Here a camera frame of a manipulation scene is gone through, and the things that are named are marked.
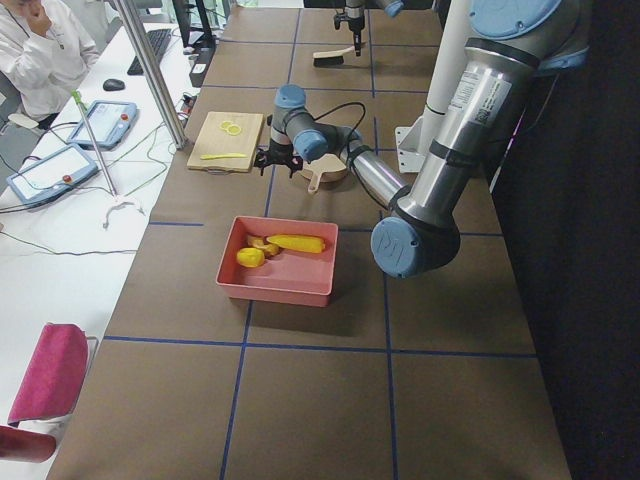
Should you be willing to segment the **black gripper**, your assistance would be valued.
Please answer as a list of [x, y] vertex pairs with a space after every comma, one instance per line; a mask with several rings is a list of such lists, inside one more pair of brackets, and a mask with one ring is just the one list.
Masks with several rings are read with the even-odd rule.
[[292, 156], [293, 145], [292, 144], [280, 144], [278, 142], [271, 142], [269, 145], [269, 151], [273, 156]]
[[347, 18], [349, 30], [353, 33], [353, 46], [356, 56], [360, 56], [362, 53], [362, 38], [361, 32], [364, 29], [364, 17], [348, 17]]

